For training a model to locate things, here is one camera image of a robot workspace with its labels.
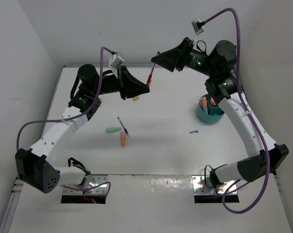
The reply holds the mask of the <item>pink capped glue bottle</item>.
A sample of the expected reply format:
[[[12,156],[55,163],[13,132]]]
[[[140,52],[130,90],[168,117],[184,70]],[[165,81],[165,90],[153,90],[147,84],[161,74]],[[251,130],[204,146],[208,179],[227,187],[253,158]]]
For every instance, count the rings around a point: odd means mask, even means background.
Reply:
[[[213,98],[209,99],[209,105],[212,107],[218,107],[218,104],[215,102],[215,100]]]

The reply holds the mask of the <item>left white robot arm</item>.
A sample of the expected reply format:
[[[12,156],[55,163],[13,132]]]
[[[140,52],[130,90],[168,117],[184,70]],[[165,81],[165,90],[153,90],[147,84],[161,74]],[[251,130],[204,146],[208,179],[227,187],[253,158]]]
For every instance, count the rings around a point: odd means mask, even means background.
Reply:
[[[120,66],[116,72],[107,70],[100,77],[95,66],[82,65],[59,121],[28,149],[17,150],[18,177],[45,194],[56,186],[82,187],[90,174],[83,164],[73,158],[69,158],[67,167],[55,166],[54,162],[70,138],[97,112],[101,100],[96,95],[118,92],[125,100],[149,91],[148,85],[131,75],[126,66]]]

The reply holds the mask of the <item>red ballpoint pen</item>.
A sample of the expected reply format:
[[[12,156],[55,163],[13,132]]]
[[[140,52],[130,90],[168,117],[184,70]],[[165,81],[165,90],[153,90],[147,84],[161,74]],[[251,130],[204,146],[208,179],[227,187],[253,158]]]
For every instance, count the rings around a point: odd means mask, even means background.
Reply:
[[[153,72],[154,72],[155,66],[156,66],[156,64],[153,63],[153,66],[151,68],[150,74],[149,74],[148,79],[147,79],[147,82],[146,82],[146,85],[148,87],[151,85],[151,81],[152,81],[152,77],[153,77]]]

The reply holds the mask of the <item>grey orange highlighter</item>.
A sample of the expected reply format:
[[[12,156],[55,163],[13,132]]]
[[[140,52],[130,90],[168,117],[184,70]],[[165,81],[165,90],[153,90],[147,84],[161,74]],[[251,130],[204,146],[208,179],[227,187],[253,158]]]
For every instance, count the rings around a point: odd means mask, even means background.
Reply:
[[[207,98],[205,96],[201,97],[201,105],[202,107],[207,106]]]

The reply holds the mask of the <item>purple highlighter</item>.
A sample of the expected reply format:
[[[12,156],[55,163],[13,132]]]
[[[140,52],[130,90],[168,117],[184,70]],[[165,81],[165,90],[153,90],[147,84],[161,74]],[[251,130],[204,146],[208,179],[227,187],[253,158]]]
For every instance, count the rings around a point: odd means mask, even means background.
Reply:
[[[199,103],[200,103],[200,106],[201,106],[202,110],[204,111],[204,113],[208,115],[209,114],[208,113],[208,107],[207,106],[202,107],[202,105],[201,105],[201,99],[199,99]]]

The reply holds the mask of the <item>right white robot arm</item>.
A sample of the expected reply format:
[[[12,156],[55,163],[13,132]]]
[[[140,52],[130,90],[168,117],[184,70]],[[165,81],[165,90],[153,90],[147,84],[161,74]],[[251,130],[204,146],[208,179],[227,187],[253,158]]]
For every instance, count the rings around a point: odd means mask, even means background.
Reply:
[[[208,76],[205,82],[207,93],[228,116],[244,143],[248,157],[241,161],[213,169],[206,183],[213,188],[231,180],[253,182],[275,171],[289,149],[273,140],[245,101],[245,95],[238,94],[237,80],[232,70],[237,61],[236,46],[227,41],[219,41],[207,55],[193,48],[189,38],[184,38],[177,47],[162,52],[151,61],[168,71],[182,71],[184,67]]]

